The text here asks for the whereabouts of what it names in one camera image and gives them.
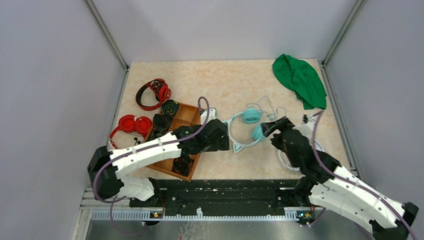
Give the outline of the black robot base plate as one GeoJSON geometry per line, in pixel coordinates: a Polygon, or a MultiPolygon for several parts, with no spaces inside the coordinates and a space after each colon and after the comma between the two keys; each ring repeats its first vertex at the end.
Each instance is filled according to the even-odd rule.
{"type": "Polygon", "coordinates": [[[283,216],[290,210],[319,210],[307,204],[295,190],[296,179],[157,179],[153,197],[129,200],[131,208],[165,211],[165,216],[194,216],[198,209],[206,217],[283,216]]]}

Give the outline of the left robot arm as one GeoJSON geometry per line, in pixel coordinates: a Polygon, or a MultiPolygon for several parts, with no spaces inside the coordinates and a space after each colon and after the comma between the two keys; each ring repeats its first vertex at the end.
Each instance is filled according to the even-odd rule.
{"type": "Polygon", "coordinates": [[[129,174],[167,159],[203,153],[227,133],[225,123],[212,119],[201,125],[179,126],[161,137],[127,148],[98,147],[87,166],[94,198],[108,204],[135,198],[154,207],[160,202],[161,194],[153,179],[129,174]]]}

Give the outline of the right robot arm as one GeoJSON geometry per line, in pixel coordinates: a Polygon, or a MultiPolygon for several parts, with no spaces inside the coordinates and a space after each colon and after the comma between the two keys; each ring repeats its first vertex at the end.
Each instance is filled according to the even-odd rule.
{"type": "Polygon", "coordinates": [[[353,175],[330,154],[318,150],[315,123],[294,125],[287,117],[260,125],[262,134],[303,175],[283,199],[302,207],[318,206],[351,220],[376,240],[406,240],[419,208],[390,199],[353,175]]]}

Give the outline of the teal cat-ear headphones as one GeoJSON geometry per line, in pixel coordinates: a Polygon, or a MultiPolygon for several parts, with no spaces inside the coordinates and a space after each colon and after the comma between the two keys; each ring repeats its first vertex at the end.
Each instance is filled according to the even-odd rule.
{"type": "Polygon", "coordinates": [[[234,153],[251,148],[266,139],[261,123],[272,122],[288,110],[282,105],[273,106],[271,99],[264,95],[256,102],[248,103],[244,110],[237,112],[224,123],[228,127],[228,137],[234,153]]]}

